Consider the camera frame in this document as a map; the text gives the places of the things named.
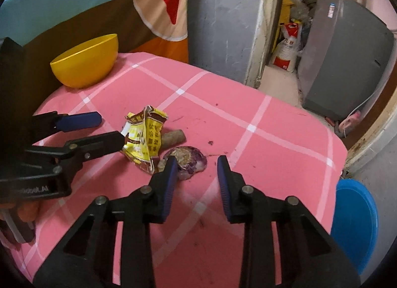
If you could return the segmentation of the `person's left hand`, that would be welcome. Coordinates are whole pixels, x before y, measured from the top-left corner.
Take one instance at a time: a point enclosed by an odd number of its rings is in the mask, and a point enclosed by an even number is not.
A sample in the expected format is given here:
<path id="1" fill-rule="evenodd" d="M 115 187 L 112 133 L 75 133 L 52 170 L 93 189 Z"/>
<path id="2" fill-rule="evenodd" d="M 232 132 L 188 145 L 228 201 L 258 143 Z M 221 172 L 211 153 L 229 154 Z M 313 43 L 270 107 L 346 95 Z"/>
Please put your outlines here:
<path id="1" fill-rule="evenodd" d="M 14 207 L 16 207 L 17 209 L 17 214 L 20 220 L 24 222 L 31 222 L 37 218 L 40 212 L 41 202 L 28 201 L 20 204 L 16 204 L 16 203 L 1 204 L 1 209 L 13 209 Z"/>

